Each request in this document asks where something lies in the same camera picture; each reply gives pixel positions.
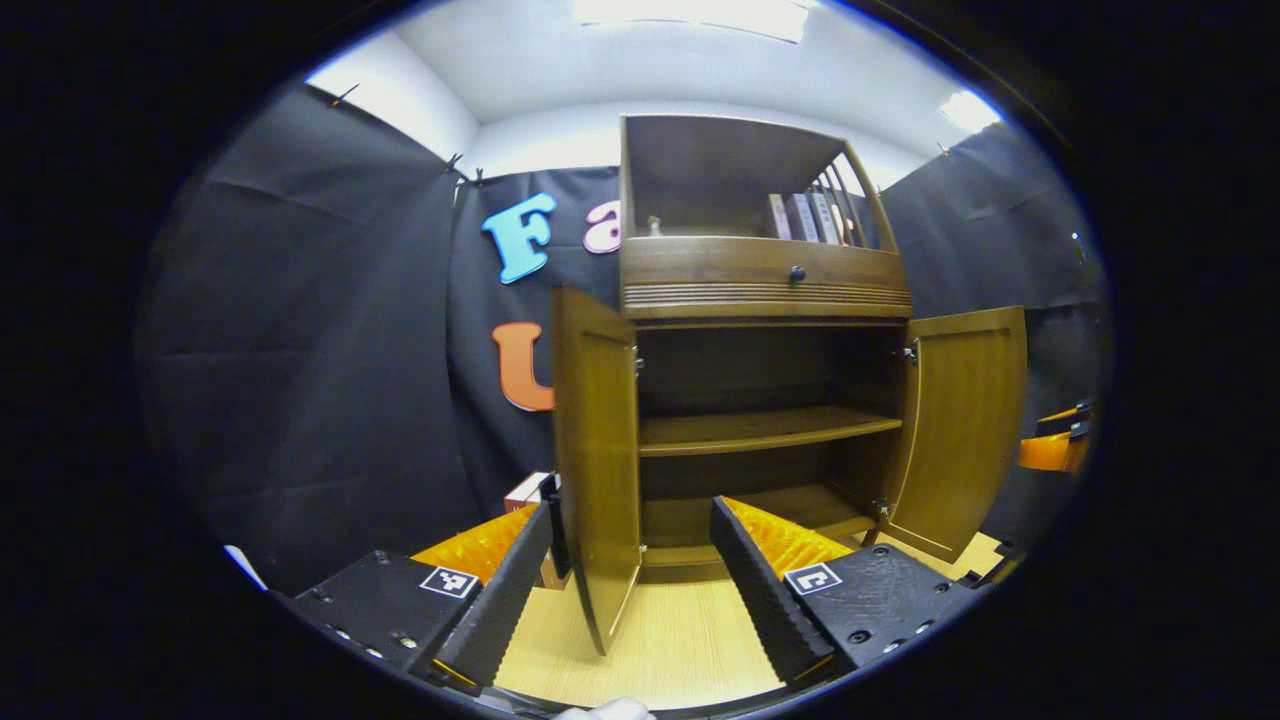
light wood floor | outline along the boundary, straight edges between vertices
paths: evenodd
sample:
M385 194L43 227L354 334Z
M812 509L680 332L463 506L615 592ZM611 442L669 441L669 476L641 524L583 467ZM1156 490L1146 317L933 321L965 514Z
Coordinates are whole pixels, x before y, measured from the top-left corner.
M881 533L938 573L986 574L1000 556L982 533L955 564L941 562ZM595 707L628 696L650 710L727 702L782 687L764 656L732 580L639 584L608 657L591 644L577 588L534 588L498 670L495 685Z

wooden drawer front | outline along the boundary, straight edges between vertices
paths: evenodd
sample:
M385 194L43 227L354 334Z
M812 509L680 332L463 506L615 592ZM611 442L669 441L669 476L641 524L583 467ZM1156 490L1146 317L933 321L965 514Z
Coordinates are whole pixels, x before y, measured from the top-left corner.
M662 237L622 243L630 318L890 315L908 318L902 258L799 241ZM791 268L805 278L791 282Z

open cabinet door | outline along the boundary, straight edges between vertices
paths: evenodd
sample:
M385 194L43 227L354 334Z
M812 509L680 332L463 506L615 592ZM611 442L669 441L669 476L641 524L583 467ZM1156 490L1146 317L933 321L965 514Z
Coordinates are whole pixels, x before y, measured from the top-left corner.
M635 328L585 292L557 287L552 343L564 538L605 655L640 571Z
M1023 309L906 325L906 405L879 529L955 562L1018 452L1027 386Z

